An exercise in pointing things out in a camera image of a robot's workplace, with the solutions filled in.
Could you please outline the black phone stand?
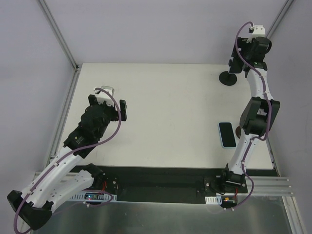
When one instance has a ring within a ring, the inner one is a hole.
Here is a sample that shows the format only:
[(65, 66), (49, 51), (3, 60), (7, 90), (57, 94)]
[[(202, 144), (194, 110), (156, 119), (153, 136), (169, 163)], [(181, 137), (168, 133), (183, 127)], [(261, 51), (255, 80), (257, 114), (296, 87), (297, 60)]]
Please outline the black phone stand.
[(219, 81), (226, 86), (233, 86), (237, 82), (237, 76), (230, 74), (228, 71), (224, 71), (219, 75)]

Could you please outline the blue case smartphone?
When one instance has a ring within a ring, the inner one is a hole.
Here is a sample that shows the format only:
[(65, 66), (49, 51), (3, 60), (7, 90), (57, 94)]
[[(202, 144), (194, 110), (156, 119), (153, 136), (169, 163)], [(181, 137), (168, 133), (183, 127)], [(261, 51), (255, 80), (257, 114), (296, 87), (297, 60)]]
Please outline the blue case smartphone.
[(221, 146), (223, 148), (235, 148), (236, 140), (234, 137), (234, 131), (230, 122), (218, 123), (218, 130), (220, 135)]

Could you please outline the brown base phone stand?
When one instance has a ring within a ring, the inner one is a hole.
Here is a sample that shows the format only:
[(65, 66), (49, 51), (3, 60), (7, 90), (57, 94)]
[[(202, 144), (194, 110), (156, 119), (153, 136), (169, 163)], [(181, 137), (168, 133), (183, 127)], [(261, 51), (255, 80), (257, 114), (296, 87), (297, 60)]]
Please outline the brown base phone stand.
[(236, 134), (236, 136), (240, 139), (240, 137), (241, 137), (241, 128), (238, 126), (238, 127), (236, 127), (236, 129), (235, 129), (235, 134)]

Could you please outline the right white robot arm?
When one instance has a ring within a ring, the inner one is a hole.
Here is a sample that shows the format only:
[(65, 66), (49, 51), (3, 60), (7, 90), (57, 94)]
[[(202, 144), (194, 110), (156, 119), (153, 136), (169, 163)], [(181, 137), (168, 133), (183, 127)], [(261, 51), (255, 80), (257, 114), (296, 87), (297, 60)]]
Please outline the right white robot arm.
[(267, 83), (268, 68), (264, 58), (271, 47), (272, 42), (264, 36), (238, 38), (229, 60), (229, 70), (219, 75), (222, 84), (232, 86), (237, 82), (236, 75), (243, 72), (251, 91), (251, 99), (239, 120), (238, 145), (221, 177), (216, 179), (216, 187), (222, 195), (235, 193), (246, 184), (246, 167), (253, 150), (259, 141), (268, 137), (280, 108), (280, 102), (274, 100)]

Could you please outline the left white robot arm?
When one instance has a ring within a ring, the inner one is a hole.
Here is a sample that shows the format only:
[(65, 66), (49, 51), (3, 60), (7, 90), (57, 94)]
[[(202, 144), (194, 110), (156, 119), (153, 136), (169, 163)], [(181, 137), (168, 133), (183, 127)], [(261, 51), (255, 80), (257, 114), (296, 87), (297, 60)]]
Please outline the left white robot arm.
[(103, 171), (90, 163), (72, 179), (61, 182), (90, 152), (101, 145), (108, 125), (126, 121), (126, 101), (117, 103), (112, 95), (95, 94), (88, 97), (89, 106), (80, 117), (78, 126), (64, 141), (63, 147), (41, 174), (22, 191), (12, 190), (7, 200), (14, 210), (14, 231), (21, 218), (30, 230), (38, 230), (51, 218), (58, 207), (82, 190), (106, 193)]

